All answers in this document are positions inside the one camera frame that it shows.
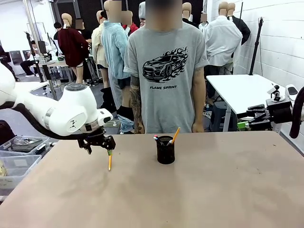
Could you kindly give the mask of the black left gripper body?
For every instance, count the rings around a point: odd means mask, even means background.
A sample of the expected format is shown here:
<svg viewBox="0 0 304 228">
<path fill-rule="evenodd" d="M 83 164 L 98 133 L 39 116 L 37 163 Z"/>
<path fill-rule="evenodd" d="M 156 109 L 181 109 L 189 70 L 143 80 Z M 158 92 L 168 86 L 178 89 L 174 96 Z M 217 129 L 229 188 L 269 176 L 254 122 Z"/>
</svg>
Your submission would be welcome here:
<svg viewBox="0 0 304 228">
<path fill-rule="evenodd" d="M 80 148 L 86 149 L 87 146 L 99 146 L 106 150 L 114 150 L 116 147 L 115 140 L 112 135 L 105 135 L 104 129 L 98 129 L 87 134 L 83 139 L 78 139 Z"/>
</svg>

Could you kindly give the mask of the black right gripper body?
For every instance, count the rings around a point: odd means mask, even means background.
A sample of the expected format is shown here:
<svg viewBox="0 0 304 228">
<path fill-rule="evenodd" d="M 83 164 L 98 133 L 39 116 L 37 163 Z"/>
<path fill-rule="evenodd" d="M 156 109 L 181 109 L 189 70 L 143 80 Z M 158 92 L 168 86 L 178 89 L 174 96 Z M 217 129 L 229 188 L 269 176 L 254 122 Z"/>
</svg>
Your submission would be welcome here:
<svg viewBox="0 0 304 228">
<path fill-rule="evenodd" d="M 292 121 L 292 103 L 289 98 L 279 102 L 274 102 L 273 99 L 267 99 L 266 106 L 271 122 L 282 124 Z"/>
</svg>

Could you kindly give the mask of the person's tattooed right forearm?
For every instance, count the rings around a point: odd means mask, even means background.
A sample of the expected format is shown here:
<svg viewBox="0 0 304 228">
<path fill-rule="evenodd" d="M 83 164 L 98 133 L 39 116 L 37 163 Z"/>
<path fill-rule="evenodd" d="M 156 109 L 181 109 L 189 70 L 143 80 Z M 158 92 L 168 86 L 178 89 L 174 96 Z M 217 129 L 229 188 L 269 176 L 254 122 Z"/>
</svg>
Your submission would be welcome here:
<svg viewBox="0 0 304 228">
<path fill-rule="evenodd" d="M 138 123 L 138 122 L 143 123 L 140 80 L 138 77 L 135 77 L 135 76 L 131 76 L 130 98 L 131 98 L 131 107 L 132 107 L 133 116 L 134 116 L 134 123 Z"/>
</svg>

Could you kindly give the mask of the black mesh pen holder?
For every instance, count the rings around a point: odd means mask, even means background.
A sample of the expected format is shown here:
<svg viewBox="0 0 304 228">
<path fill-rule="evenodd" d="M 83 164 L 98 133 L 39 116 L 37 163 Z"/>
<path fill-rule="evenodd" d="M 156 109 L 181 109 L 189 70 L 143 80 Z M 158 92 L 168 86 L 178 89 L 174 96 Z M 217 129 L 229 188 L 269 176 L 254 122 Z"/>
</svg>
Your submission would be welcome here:
<svg viewBox="0 0 304 228">
<path fill-rule="evenodd" d="M 157 161 L 161 164 L 172 164 L 175 161 L 175 147 L 174 144 L 167 146 L 171 136 L 160 136 L 161 144 L 157 142 Z"/>
</svg>

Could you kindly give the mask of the person's left hand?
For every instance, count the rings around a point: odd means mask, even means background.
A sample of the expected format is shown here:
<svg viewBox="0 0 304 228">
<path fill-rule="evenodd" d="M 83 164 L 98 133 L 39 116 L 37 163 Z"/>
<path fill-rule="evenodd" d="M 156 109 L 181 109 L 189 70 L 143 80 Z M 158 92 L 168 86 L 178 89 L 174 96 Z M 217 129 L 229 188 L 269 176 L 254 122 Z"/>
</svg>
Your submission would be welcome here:
<svg viewBox="0 0 304 228">
<path fill-rule="evenodd" d="M 193 133 L 203 133 L 204 132 L 203 122 L 195 121 L 192 125 L 191 130 Z"/>
</svg>

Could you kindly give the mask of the white table with tripod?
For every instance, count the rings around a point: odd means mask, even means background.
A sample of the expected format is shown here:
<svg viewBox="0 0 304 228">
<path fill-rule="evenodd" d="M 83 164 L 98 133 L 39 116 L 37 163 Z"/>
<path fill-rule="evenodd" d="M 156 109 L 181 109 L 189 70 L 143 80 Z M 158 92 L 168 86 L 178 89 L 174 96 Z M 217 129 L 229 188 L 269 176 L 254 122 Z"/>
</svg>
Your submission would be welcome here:
<svg viewBox="0 0 304 228">
<path fill-rule="evenodd" d="M 232 113 L 237 118 L 248 119 L 247 109 L 256 105 L 265 105 L 266 100 L 270 98 L 268 91 L 276 85 L 263 76 L 248 74 L 213 75 L 207 76 L 207 80 L 227 104 L 223 132 L 228 131 Z"/>
</svg>

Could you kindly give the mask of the black tripod stand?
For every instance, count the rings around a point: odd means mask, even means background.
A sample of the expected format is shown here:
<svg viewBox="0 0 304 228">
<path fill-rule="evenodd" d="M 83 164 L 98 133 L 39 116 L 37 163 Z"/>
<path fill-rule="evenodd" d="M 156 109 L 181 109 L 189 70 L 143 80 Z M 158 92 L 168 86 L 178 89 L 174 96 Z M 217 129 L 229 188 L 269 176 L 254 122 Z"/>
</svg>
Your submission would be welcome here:
<svg viewBox="0 0 304 228">
<path fill-rule="evenodd" d="M 261 34 L 261 29 L 262 29 L 263 23 L 264 23 L 264 19 L 263 19 L 263 17 L 260 17 L 259 22 L 258 22 L 258 31 L 257 31 L 257 35 L 256 35 L 254 52 L 252 55 L 251 66 L 250 66 L 250 71 L 249 71 L 249 75 L 251 75 L 251 76 L 253 75 L 253 70 L 254 70 L 257 50 L 258 50 L 258 46 L 259 46 L 259 42 L 260 42 L 260 34 Z"/>
</svg>

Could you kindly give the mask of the mannequin in white shirt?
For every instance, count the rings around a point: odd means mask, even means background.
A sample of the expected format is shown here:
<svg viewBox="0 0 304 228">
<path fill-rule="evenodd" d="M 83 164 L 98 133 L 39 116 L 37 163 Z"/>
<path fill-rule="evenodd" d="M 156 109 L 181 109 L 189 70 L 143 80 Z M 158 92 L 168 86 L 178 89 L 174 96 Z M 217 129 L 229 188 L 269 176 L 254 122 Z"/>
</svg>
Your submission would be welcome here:
<svg viewBox="0 0 304 228">
<path fill-rule="evenodd" d="M 207 59 L 207 76 L 230 75 L 236 66 L 241 49 L 242 33 L 227 18 L 229 4 L 225 1 L 218 6 L 218 17 L 209 22 L 204 32 Z"/>
</svg>

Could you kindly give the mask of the mannequin in black jacket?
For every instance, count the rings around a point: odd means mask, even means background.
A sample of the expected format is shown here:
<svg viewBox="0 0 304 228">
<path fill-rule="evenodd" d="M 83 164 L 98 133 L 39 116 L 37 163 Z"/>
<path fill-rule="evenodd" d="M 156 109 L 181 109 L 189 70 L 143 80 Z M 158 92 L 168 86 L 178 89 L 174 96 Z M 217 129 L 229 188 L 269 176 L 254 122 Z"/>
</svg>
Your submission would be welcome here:
<svg viewBox="0 0 304 228">
<path fill-rule="evenodd" d="M 249 27 L 246 25 L 246 23 L 241 19 L 234 16 L 235 11 L 235 3 L 229 3 L 228 4 L 228 11 L 227 11 L 227 18 L 228 20 L 232 21 L 236 27 L 239 29 L 239 31 L 242 33 L 242 42 L 241 45 L 247 42 L 249 39 L 249 36 L 251 34 L 251 31 Z"/>
</svg>

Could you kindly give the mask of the background work desk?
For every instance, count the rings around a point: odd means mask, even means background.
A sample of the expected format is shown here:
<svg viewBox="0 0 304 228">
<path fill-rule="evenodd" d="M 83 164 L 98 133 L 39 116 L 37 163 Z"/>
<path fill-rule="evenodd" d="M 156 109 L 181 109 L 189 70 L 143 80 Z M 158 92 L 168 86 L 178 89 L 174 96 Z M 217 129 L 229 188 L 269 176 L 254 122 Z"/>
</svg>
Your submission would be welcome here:
<svg viewBox="0 0 304 228">
<path fill-rule="evenodd" d="M 72 69 L 66 64 L 65 60 L 47 62 L 42 57 L 39 59 L 38 66 L 43 79 L 48 83 L 53 99 L 58 100 L 64 91 L 64 87 L 74 80 Z"/>
</svg>

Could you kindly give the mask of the mannequin in cream jacket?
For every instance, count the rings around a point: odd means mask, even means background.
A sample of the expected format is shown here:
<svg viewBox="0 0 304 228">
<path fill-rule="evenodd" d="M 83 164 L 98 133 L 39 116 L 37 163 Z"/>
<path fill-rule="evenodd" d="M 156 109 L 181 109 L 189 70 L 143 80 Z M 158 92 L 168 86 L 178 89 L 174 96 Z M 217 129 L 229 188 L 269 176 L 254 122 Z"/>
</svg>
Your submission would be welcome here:
<svg viewBox="0 0 304 228">
<path fill-rule="evenodd" d="M 92 32 L 92 53 L 93 60 L 100 67 L 103 79 L 104 88 L 109 88 L 108 63 L 105 58 L 105 49 L 101 40 L 101 35 L 104 29 L 104 21 L 107 20 L 107 13 L 104 10 L 99 10 L 96 13 L 99 26 Z"/>
</svg>

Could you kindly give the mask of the mannequin in blue fleece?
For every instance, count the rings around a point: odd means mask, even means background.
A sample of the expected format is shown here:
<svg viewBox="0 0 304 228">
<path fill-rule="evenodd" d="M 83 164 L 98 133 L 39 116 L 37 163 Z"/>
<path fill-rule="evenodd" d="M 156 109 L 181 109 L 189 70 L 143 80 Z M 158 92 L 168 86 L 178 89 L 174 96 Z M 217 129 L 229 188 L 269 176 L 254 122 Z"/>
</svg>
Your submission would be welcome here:
<svg viewBox="0 0 304 228">
<path fill-rule="evenodd" d="M 130 74 L 124 72 L 124 55 L 128 36 L 121 25 L 121 1 L 106 0 L 107 19 L 101 35 L 105 58 L 114 79 L 114 90 L 121 95 L 116 113 L 121 122 L 120 134 L 134 133 L 134 116 L 130 107 Z"/>
</svg>

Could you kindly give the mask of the seated person in background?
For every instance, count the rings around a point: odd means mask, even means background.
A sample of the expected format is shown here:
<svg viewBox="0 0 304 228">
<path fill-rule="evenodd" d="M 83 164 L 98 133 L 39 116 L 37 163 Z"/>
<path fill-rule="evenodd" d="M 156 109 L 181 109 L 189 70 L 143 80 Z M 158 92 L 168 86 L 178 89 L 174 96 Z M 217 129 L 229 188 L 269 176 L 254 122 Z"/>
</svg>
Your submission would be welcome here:
<svg viewBox="0 0 304 228">
<path fill-rule="evenodd" d="M 34 40 L 31 41 L 31 44 L 32 44 L 32 47 L 33 47 L 33 50 L 34 50 L 34 55 L 32 55 L 31 51 L 27 53 L 28 55 L 28 60 L 26 61 L 23 61 L 21 62 L 20 66 L 22 67 L 22 69 L 24 70 L 24 72 L 26 73 L 26 78 L 29 78 L 29 77 L 39 77 L 39 74 L 38 74 L 38 70 L 37 68 L 34 66 L 34 72 L 32 72 L 30 70 L 30 67 L 35 65 L 35 61 L 38 60 L 38 57 L 39 57 L 39 54 L 38 54 L 38 48 L 37 48 L 37 45 L 35 43 Z"/>
</svg>

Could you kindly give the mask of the mannequin in red jacket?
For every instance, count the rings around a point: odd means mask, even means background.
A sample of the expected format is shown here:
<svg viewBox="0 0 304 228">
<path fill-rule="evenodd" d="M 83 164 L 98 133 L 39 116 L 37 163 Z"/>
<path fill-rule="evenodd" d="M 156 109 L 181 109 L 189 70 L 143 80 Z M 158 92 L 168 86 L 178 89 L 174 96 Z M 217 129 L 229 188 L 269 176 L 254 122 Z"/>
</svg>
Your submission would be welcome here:
<svg viewBox="0 0 304 228">
<path fill-rule="evenodd" d="M 133 22 L 133 13 L 130 10 L 123 11 L 123 22 L 128 22 L 128 24 L 122 24 L 128 37 L 138 29 L 136 24 Z"/>
</svg>

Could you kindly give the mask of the bare mannequin head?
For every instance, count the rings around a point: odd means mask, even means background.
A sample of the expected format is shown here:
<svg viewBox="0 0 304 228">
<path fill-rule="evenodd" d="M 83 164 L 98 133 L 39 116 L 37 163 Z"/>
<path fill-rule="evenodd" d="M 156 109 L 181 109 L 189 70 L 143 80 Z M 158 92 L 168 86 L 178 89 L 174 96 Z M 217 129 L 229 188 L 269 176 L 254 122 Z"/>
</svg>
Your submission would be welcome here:
<svg viewBox="0 0 304 228">
<path fill-rule="evenodd" d="M 192 5 L 189 2 L 185 2 L 182 4 L 182 17 L 183 19 L 187 19 L 188 21 L 191 21 L 191 11 L 192 11 Z"/>
</svg>

